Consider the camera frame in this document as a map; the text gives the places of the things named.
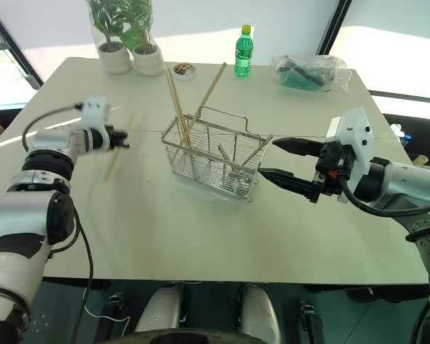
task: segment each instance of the chopstick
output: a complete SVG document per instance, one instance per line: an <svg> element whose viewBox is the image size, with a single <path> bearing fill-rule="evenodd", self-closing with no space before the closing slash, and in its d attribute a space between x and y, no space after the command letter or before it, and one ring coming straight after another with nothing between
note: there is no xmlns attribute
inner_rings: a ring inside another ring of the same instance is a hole
<svg viewBox="0 0 430 344"><path fill-rule="evenodd" d="M181 107L180 99L178 98L177 89L175 87L175 82L173 80L173 75L170 69L167 69L166 71L166 78L167 78L167 84L169 86L169 91L171 91L171 97L172 97L173 106L175 107L177 121L178 121L178 124L180 125L181 131L183 134L180 144L184 142L186 146L189 147L191 146L191 140L188 135L185 135L185 133L188 132L188 127L186 127L185 117L183 116L183 110Z"/></svg>
<svg viewBox="0 0 430 344"><path fill-rule="evenodd" d="M185 133L183 134L182 139L180 140L180 144L182 144L185 140L185 138L189 138L189 132L192 129L194 123L196 122L196 120L201 117L201 109L202 107L206 104L207 100L210 97L210 94L213 92L218 80L220 80L221 75L224 72L224 69L226 68L227 64L226 62L223 62L223 64L221 65L220 70L218 71L218 74L215 76L214 81L212 81L209 90L207 91L206 95L204 95L204 98L202 98L201 104L198 107L198 110L196 111L196 113L194 114L193 118L191 119L191 122L188 125L187 130L185 130Z"/></svg>
<svg viewBox="0 0 430 344"><path fill-rule="evenodd" d="M228 153L224 150L224 147L223 147L223 145L221 143L218 144L218 150L220 151L220 153L223 156L224 160L227 160L227 161L231 162L231 159L228 156ZM234 166L231 166L231 168L232 168L233 172L239 173L239 170L237 168L235 168Z"/></svg>
<svg viewBox="0 0 430 344"><path fill-rule="evenodd" d="M272 134L269 134L266 140L264 140L264 142L261 145L259 145L257 149L255 149L247 159L245 159L245 161L242 163L242 166L245 166L245 164L248 163L250 159L252 159L261 149L263 149L263 147L265 147L267 143L271 141L271 139L272 139Z"/></svg>
<svg viewBox="0 0 430 344"><path fill-rule="evenodd" d="M126 125L126 130L130 130L132 128L132 124L133 124L134 120L135 120L135 116L131 116L129 118L128 124ZM123 149L115 149L115 152L113 153L112 160L110 161L110 165L108 166L107 173L105 174L105 177L103 179L104 183L107 183L110 180L110 178L113 174L113 170L115 169L116 163L117 163L118 158L120 156L120 152L122 152L122 151L123 151Z"/></svg>

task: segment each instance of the black cable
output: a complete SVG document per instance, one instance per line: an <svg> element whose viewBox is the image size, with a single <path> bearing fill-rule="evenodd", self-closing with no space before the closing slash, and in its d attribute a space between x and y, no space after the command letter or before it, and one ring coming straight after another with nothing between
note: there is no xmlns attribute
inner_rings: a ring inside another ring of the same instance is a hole
<svg viewBox="0 0 430 344"><path fill-rule="evenodd" d="M421 312L417 316L416 322L414 323L413 331L411 332L411 339L409 340L409 344L416 344L419 339L419 331L421 329L422 323L430 310L430 302L427 303L422 308Z"/></svg>
<svg viewBox="0 0 430 344"><path fill-rule="evenodd" d="M430 227L422 229L421 231L415 231L414 233L410 233L406 235L404 239L406 239L407 242L416 242L419 238L422 238L426 235L430 235Z"/></svg>
<svg viewBox="0 0 430 344"><path fill-rule="evenodd" d="M0 287L0 296L2 296L2 297L5 296L5 297L8 297L10 300L13 300L13 302L16 304L16 306L19 306L30 318L30 315L32 312L30 311L30 308L29 308L29 305L27 304L27 301L25 301L21 297L21 295L18 295L15 292L12 292L8 289Z"/></svg>
<svg viewBox="0 0 430 344"><path fill-rule="evenodd" d="M70 242L67 245L60 247L59 249L52 249L51 254L63 252L66 249L69 249L70 247L72 247L73 244L77 241L78 236L80 235L80 226L78 225L79 221L76 220L76 217L75 217L75 222L77 223L76 224L77 228L75 229L75 235L73 236L72 240L70 240Z"/></svg>
<svg viewBox="0 0 430 344"><path fill-rule="evenodd" d="M56 109L53 111L49 111L48 113L45 113L37 118L35 118L33 121L31 121L27 127L25 127L24 131L22 132L22 137L21 137L21 142L22 142L22 147L24 147L24 149L27 151L29 151L29 146L27 145L27 141L26 141L26 135L29 132L29 129L38 121L42 120L43 118L49 117L51 115L55 115L57 113L63 113L64 111L69 111L72 109L77 109L80 110L82 107L82 103L77 103L71 106L66 106L66 107L61 107L60 109Z"/></svg>
<svg viewBox="0 0 430 344"><path fill-rule="evenodd" d="M87 259L89 260L89 279L87 280L85 294L83 295L83 300L81 302L80 309L78 310L77 321L75 323L75 327L73 328L72 339L70 340L71 344L75 344L78 336L78 329L80 328L81 318L83 316L83 312L85 310L85 305L87 303L87 299L89 297L89 293L91 291L92 286L92 278L94 276L94 262L92 261L91 248L89 246L89 242L86 237L85 230L83 229L80 221L80 217L78 216L77 209L75 209L75 219L77 221L77 228L80 228L81 236L85 242Z"/></svg>
<svg viewBox="0 0 430 344"><path fill-rule="evenodd" d="M339 178L339 184L345 196L354 206L374 216L380 216L380 217L416 216L416 215L422 215L422 214L428 213L430 211L430 204L428 206L418 206L416 208L409 208L409 209L402 209L402 210L390 211L390 210L376 209L358 200L353 195L352 191L349 189L347 185L346 178Z"/></svg>

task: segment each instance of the plastic bag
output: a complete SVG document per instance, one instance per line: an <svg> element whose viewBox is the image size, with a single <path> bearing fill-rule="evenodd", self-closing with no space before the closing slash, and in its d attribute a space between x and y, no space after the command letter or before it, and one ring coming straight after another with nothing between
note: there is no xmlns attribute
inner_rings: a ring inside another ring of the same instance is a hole
<svg viewBox="0 0 430 344"><path fill-rule="evenodd" d="M347 92L352 77L342 59L329 55L281 55L272 58L272 65L282 86L298 90L327 92L339 85Z"/></svg>

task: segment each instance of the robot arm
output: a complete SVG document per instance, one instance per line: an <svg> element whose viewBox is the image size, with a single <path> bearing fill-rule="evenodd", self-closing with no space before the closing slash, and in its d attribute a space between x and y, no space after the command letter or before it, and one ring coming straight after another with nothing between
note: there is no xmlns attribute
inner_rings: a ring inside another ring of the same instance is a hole
<svg viewBox="0 0 430 344"><path fill-rule="evenodd" d="M127 134L105 126L108 104L87 98L81 125L39 131L0 199L0 343L17 343L54 244L75 227L70 179L78 156L124 144Z"/></svg>
<svg viewBox="0 0 430 344"><path fill-rule="evenodd" d="M301 138L273 142L290 153L318 157L312 181L274 168L259 172L313 203L320 194L337 194L339 201L349 200L369 214L393 218L408 231L406 240L419 249L430 282L430 168L371 159L372 142L364 110L353 109L332 120L324 143Z"/></svg>

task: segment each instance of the white table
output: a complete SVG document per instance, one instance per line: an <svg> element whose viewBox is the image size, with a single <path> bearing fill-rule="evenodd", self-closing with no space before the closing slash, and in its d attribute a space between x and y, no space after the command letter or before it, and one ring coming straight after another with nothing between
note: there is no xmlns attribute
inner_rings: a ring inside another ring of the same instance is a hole
<svg viewBox="0 0 430 344"><path fill-rule="evenodd" d="M187 110L196 108L219 66L198 64L196 68L195 80L177 83ZM173 176L160 134L173 114L164 77L111 77L102 73L97 60L68 59L0 142L18 136L38 114L87 94L106 95L118 107L110 122L133 128L131 149L119 153L107 181L111 153L81 157L72 178L72 197L92 247L95 278L427 282L416 248L404 240L406 231L393 220L369 216L334 197L321 196L318 204L311 204L262 177L253 190L253 202L240 204ZM254 67L251 77L240 81L228 68L208 105L248 115L252 130L315 136L316 140L322 140L331 117L363 105L377 137L374 154L409 161L357 74L348 94L309 95L276 86L268 67ZM76 115L57 115L39 127ZM0 195L24 157L20 142L0 147ZM315 162L271 146L262 165L311 179ZM45 275L86 277L82 241L51 259Z"/></svg>

